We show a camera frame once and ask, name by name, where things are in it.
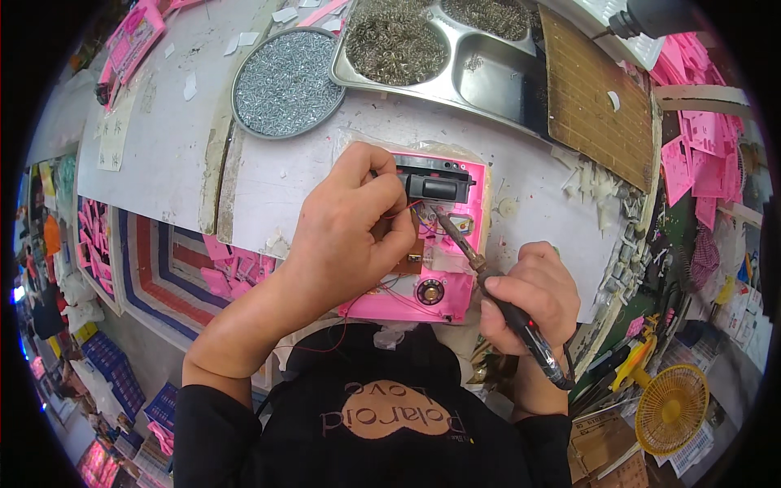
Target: cork board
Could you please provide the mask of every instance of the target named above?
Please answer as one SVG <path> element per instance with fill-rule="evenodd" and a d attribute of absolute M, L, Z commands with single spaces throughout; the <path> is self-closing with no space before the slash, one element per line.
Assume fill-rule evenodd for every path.
<path fill-rule="evenodd" d="M 540 5 L 547 57 L 547 128 L 643 192 L 651 189 L 648 94 L 568 20 Z M 608 96 L 619 96 L 613 112 Z"/>

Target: yellow fan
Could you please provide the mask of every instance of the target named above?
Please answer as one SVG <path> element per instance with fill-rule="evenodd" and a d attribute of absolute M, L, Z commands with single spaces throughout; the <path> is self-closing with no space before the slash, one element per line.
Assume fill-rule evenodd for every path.
<path fill-rule="evenodd" d="M 643 388 L 635 414 L 635 434 L 650 454 L 668 456 L 694 437 L 708 409 L 708 381 L 699 368 L 674 365 L 651 378 L 641 368 L 631 372 Z"/>

